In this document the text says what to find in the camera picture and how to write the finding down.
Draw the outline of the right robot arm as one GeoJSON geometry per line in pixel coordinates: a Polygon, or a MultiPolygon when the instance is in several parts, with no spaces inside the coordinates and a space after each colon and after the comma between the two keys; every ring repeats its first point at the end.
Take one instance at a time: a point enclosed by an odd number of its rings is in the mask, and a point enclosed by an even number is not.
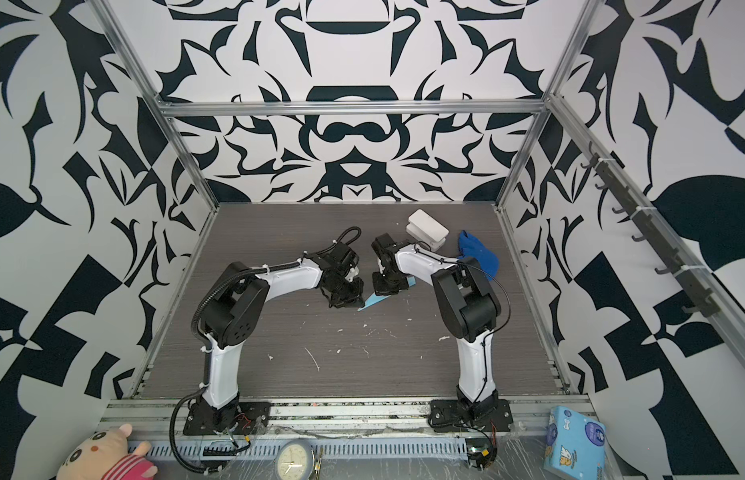
{"type": "Polygon", "coordinates": [[[396,242],[389,234],[372,242],[379,270],[372,274],[378,296],[410,288],[414,277],[434,289],[448,332],[457,340],[460,376],[458,406],[474,418],[488,415],[498,403],[492,343],[500,331],[502,306],[480,262],[445,257],[414,242],[396,242]]]}

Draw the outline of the black wall hook rack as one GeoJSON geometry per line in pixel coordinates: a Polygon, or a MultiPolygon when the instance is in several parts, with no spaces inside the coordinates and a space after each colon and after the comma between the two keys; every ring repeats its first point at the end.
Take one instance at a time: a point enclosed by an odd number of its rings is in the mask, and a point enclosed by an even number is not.
{"type": "Polygon", "coordinates": [[[602,184],[598,184],[596,188],[610,192],[617,200],[619,207],[614,207],[612,212],[625,216],[639,230],[640,234],[633,235],[632,240],[636,243],[647,242],[661,260],[663,267],[656,267],[656,274],[673,276],[687,294],[692,305],[685,306],[683,311],[688,314],[700,313],[706,318],[720,313],[722,308],[716,302],[713,290],[706,286],[701,279],[702,275],[698,274],[704,266],[685,260],[680,242],[672,240],[671,228],[663,226],[658,209],[642,204],[643,194],[620,173],[621,168],[616,159],[603,157],[592,141],[588,143],[588,152],[590,159],[582,168],[592,169],[602,180],[602,184]]]}

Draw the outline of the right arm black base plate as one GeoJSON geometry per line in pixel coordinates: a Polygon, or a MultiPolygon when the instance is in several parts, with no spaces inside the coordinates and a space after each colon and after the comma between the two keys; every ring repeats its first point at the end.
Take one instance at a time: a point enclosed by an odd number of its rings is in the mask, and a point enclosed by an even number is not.
{"type": "Polygon", "coordinates": [[[476,406],[468,406],[461,400],[433,400],[427,422],[439,433],[461,432],[478,429],[510,432],[514,423],[508,400],[489,397],[476,406]]]}

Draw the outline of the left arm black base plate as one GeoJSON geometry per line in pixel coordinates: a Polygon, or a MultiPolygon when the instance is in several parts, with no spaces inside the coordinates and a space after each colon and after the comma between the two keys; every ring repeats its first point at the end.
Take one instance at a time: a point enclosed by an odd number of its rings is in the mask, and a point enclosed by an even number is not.
{"type": "Polygon", "coordinates": [[[255,434],[256,430],[268,426],[270,422],[270,402],[240,402],[237,406],[230,403],[216,409],[204,399],[194,400],[190,410],[184,416],[186,423],[182,433],[186,436],[255,434]]]}

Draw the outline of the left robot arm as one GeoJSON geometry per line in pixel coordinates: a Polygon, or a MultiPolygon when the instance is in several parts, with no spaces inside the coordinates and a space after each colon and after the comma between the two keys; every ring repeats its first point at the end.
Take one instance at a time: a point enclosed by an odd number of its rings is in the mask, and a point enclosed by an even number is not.
{"type": "Polygon", "coordinates": [[[238,402],[238,364],[244,342],[254,333],[264,306],[302,290],[318,290],[330,308],[364,305],[360,256],[346,243],[305,253],[293,262],[260,267],[230,264],[202,298],[192,316],[192,333],[204,344],[204,405],[218,413],[238,402]]]}

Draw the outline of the blue cloth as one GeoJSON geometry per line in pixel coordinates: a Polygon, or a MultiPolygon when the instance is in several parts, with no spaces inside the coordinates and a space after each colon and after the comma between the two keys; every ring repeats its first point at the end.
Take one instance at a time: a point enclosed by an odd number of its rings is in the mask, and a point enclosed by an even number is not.
{"type": "Polygon", "coordinates": [[[460,259],[475,258],[489,279],[496,277],[500,260],[478,237],[462,230],[458,237],[458,248],[460,259]]]}

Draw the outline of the pink plush toy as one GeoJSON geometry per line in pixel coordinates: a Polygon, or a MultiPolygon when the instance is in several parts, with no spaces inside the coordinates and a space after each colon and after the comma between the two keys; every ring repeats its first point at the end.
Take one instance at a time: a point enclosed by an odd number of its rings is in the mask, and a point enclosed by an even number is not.
{"type": "Polygon", "coordinates": [[[132,430],[132,424],[126,423],[86,438],[62,462],[56,479],[154,479],[158,467],[146,458],[150,442],[140,442],[128,452],[132,430]]]}

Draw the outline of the light blue paper sheet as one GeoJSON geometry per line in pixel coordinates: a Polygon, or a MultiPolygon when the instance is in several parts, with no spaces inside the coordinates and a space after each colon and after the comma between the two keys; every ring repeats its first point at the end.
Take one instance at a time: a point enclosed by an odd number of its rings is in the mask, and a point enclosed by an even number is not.
{"type": "MultiPolygon", "coordinates": [[[[413,287],[417,283],[416,278],[414,276],[408,276],[408,286],[413,287]]],[[[372,294],[365,302],[364,305],[360,308],[358,308],[358,311],[362,311],[366,308],[370,308],[382,301],[387,300],[390,298],[390,295],[378,295],[378,294],[372,294]]]]}

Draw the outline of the blue tissue pack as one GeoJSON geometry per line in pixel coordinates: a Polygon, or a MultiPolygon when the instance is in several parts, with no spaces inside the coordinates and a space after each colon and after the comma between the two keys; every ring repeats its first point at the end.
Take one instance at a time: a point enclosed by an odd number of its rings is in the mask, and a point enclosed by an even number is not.
{"type": "Polygon", "coordinates": [[[544,470],[562,479],[606,479],[606,427],[565,406],[550,412],[544,470]]]}

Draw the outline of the small black electronics module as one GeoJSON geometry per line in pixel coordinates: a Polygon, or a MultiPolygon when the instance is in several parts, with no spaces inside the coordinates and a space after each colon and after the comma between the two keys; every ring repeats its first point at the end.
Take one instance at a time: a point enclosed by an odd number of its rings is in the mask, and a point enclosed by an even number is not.
{"type": "Polygon", "coordinates": [[[469,438],[466,440],[466,446],[467,461],[470,468],[481,471],[487,470],[497,458],[498,448],[492,441],[469,438]]]}

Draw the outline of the round analog clock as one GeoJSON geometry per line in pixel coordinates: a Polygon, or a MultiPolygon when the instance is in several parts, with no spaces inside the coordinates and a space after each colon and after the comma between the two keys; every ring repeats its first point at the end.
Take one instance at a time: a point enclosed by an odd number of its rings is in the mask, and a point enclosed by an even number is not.
{"type": "Polygon", "coordinates": [[[292,440],[280,448],[274,460],[278,480],[309,480],[316,469],[314,448],[306,440],[292,440]]]}

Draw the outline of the white rectangular box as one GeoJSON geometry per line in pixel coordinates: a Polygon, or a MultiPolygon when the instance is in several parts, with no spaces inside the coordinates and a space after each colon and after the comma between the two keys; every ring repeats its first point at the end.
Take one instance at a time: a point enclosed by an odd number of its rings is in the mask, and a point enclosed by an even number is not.
{"type": "Polygon", "coordinates": [[[445,245],[450,233],[448,228],[422,209],[417,210],[409,217],[406,232],[412,238],[425,242],[432,251],[440,250],[445,245]]]}

